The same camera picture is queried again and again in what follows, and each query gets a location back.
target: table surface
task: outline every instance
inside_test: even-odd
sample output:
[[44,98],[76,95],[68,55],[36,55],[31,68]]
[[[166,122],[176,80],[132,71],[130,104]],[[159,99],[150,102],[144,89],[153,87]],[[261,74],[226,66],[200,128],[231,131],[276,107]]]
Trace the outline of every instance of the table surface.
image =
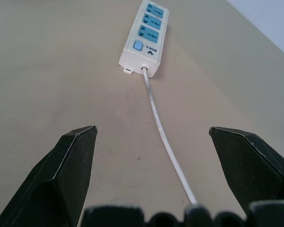
[[[140,3],[0,1],[0,213],[63,134],[96,125],[85,207],[133,204],[146,219],[161,210],[183,218],[189,201],[161,142],[143,78],[118,65]],[[151,79],[163,127],[198,201],[212,214],[243,215],[208,131],[257,130],[177,35],[168,26]]]

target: blue button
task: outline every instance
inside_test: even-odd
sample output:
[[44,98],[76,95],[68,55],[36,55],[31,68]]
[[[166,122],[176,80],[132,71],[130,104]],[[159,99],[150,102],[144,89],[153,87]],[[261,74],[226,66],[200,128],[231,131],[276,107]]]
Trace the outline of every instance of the blue button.
[[140,51],[142,50],[143,43],[140,40],[136,40],[133,45],[134,49]]

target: white power strip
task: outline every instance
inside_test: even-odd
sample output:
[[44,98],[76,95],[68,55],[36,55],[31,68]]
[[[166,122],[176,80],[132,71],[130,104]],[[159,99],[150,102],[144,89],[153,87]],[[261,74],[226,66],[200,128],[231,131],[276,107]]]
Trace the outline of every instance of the white power strip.
[[119,60],[124,72],[142,74],[146,67],[148,77],[153,77],[160,65],[168,17],[168,9],[143,0]]

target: power cord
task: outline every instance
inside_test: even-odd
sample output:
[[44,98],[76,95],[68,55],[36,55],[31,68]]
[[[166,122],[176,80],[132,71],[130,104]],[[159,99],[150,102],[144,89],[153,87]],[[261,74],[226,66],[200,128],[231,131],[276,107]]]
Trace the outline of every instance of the power cord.
[[151,102],[151,109],[152,109],[152,114],[155,118],[155,121],[156,121],[156,125],[158,127],[158,131],[159,131],[159,134],[161,136],[161,139],[163,141],[163,144],[165,146],[165,149],[169,155],[169,158],[180,178],[180,181],[184,187],[184,190],[190,200],[190,202],[192,204],[196,204],[197,203],[197,200],[195,198],[195,195],[194,193],[192,192],[192,190],[190,189],[189,187],[189,184],[184,176],[184,173],[182,172],[182,169],[174,155],[174,152],[172,151],[171,147],[170,147],[170,144],[169,144],[169,141],[167,140],[167,137],[165,135],[165,132],[163,130],[163,127],[162,127],[162,124],[161,124],[161,121],[160,121],[160,118],[159,118],[159,115],[158,115],[158,111],[157,111],[157,108],[156,108],[156,105],[155,105],[155,102],[153,100],[153,94],[152,94],[152,91],[151,91],[151,84],[150,84],[150,81],[148,79],[148,76],[147,76],[147,68],[146,67],[143,67],[142,68],[142,72],[143,72],[143,77],[144,77],[144,81],[145,81],[145,84],[146,84],[146,88],[147,88],[147,93],[148,93],[148,96],[150,98],[150,102]]

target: electrical outlet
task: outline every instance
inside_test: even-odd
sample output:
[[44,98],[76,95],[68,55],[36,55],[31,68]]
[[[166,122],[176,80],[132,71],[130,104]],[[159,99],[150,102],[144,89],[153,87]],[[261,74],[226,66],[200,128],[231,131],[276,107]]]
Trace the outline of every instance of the electrical outlet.
[[159,33],[146,26],[141,25],[138,31],[138,36],[156,44],[158,42]]
[[144,14],[142,22],[157,30],[161,29],[161,21],[152,17],[151,15],[148,15],[147,13]]
[[153,77],[161,62],[168,17],[168,9],[142,1],[119,60],[124,72],[142,74],[142,67],[146,67],[148,76]]

